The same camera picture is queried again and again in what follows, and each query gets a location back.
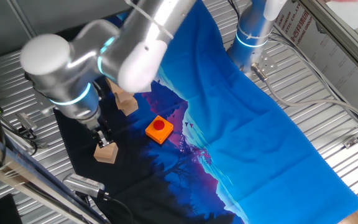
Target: metal grate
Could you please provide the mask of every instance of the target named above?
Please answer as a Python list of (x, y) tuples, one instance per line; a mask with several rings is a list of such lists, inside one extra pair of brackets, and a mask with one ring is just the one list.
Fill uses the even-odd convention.
[[(35, 132), (37, 139), (47, 142), (48, 149), (39, 149), (34, 158), (62, 181), (66, 175), (75, 171), (68, 158), (55, 116), (52, 114), (45, 117), (41, 114), (32, 84), (24, 78), (19, 56), (19, 52), (15, 52), (0, 58), (0, 106), (4, 109), (3, 116), (15, 127), (19, 125), (15, 117), (19, 112), (26, 113), (36, 123), (39, 127)], [(63, 215), (0, 182), (0, 198), (6, 194), (13, 194), (23, 223), (71, 222)], [(101, 214), (94, 202), (91, 202), (91, 205)]]
[[(238, 1), (241, 10), (248, 0)], [(225, 47), (230, 46), (236, 33), (237, 17), (226, 0), (204, 0), (221, 32)], [(286, 100), (302, 101), (333, 98), (317, 76), (291, 50), (282, 45), (268, 43), (267, 53), (278, 65), (278, 70), (268, 75), (272, 86)], [(255, 84), (269, 94), (265, 85)], [(14, 114), (26, 113), (39, 127), (35, 132), (48, 142), (48, 149), (39, 150), (34, 156), (59, 180), (74, 173), (54, 115), (41, 115), (40, 102), (31, 84), (24, 79), (19, 63), (19, 52), (0, 58), (0, 105), (4, 117), (14, 126), (19, 125)], [(358, 132), (358, 124), (340, 106), (330, 104), (302, 108), (284, 107), (284, 111), (304, 132), (307, 138), (337, 172), (342, 180), (358, 193), (358, 145), (344, 149), (345, 139)], [(72, 223), (57, 212), (0, 182), (0, 197), (13, 194), (23, 223)]]

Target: silver cylinder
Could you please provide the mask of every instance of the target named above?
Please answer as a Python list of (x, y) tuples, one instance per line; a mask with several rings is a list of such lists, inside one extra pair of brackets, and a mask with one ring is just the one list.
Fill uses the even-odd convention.
[(244, 73), (250, 72), (251, 64), (261, 61), (261, 54), (274, 25), (274, 21), (264, 17), (265, 3), (252, 1), (252, 5), (244, 10), (234, 42), (227, 51), (230, 59)]
[[(166, 0), (140, 0), (137, 5), (157, 22), (161, 21), (159, 19), (161, 16), (166, 17), (166, 20), (163, 23), (160, 22), (160, 25), (168, 33), (175, 35), (196, 0), (179, 0), (170, 9), (164, 8), (164, 2), (167, 3)], [(116, 82), (123, 61), (128, 58), (128, 55), (139, 42), (144, 42), (147, 39), (162, 40), (167, 45), (171, 41), (171, 37), (166, 32), (160, 29), (156, 30), (153, 21), (133, 9), (121, 28), (119, 38), (115, 40), (114, 45), (102, 54), (101, 72), (109, 78), (112, 77), (112, 81)]]

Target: black cloth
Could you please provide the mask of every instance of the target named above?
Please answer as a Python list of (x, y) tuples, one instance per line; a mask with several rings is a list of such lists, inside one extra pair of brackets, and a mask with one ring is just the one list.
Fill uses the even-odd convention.
[[(99, 84), (109, 92), (104, 80)], [(55, 111), (68, 155), (78, 175), (103, 183), (112, 198), (132, 210), (136, 223), (232, 223), (234, 214), (188, 217), (193, 208), (178, 204), (177, 196), (168, 189), (169, 182), (164, 180), (164, 167), (155, 165), (153, 157), (144, 156), (144, 149), (152, 140), (145, 136), (144, 130), (131, 128), (137, 121), (129, 120), (117, 109), (111, 92), (99, 105), (108, 126), (114, 130), (112, 136), (119, 148), (115, 164), (98, 162), (93, 157), (97, 143), (86, 128)], [(117, 203), (96, 201), (96, 204), (110, 222), (130, 223), (128, 213)]]

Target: orange block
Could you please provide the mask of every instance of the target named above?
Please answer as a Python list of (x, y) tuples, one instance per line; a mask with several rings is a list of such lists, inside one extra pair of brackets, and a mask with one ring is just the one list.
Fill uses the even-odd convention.
[(173, 124), (169, 123), (166, 119), (157, 116), (146, 128), (146, 135), (159, 144), (162, 144), (172, 131)]

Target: black cable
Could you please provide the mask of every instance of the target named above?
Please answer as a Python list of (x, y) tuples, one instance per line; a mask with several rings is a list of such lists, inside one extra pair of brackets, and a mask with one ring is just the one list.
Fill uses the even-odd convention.
[(34, 139), (37, 139), (37, 136), (36, 136), (35, 134), (32, 134), (33, 137), (30, 138), (30, 137), (21, 135), (20, 133), (18, 133), (18, 132), (15, 131), (15, 130), (12, 130), (11, 128), (9, 128), (8, 126), (6, 126), (5, 124), (2, 124), (2, 126), (3, 126), (5, 129), (7, 129), (10, 133), (15, 134), (16, 136), (19, 136), (19, 137), (22, 138), (22, 139), (26, 139), (26, 140), (30, 140), (30, 141), (31, 141), (31, 140), (34, 140)]
[(35, 153), (38, 152), (38, 145), (37, 145), (37, 143), (35, 143), (35, 142), (33, 142), (33, 141), (31, 141), (31, 144), (32, 144), (32, 146), (33, 146), (33, 148), (34, 148), (34, 152), (33, 152), (30, 156), (34, 156)]
[(123, 207), (125, 210), (127, 210), (129, 216), (131, 217), (131, 223), (134, 224), (134, 214), (131, 212), (131, 210), (128, 208), (128, 206), (126, 206), (124, 203), (118, 201), (117, 199), (114, 199), (114, 198), (111, 198), (110, 196), (104, 194), (103, 196), (105, 199), (109, 200), (109, 201), (112, 201), (112, 202), (116, 202), (118, 203), (119, 205), (121, 205), (121, 207)]
[(236, 12), (237, 14), (237, 20), (240, 19), (240, 14), (239, 14), (239, 11), (237, 11), (237, 7), (236, 5), (234, 4), (233, 0), (227, 0), (230, 4), (230, 6), (234, 9), (234, 12)]

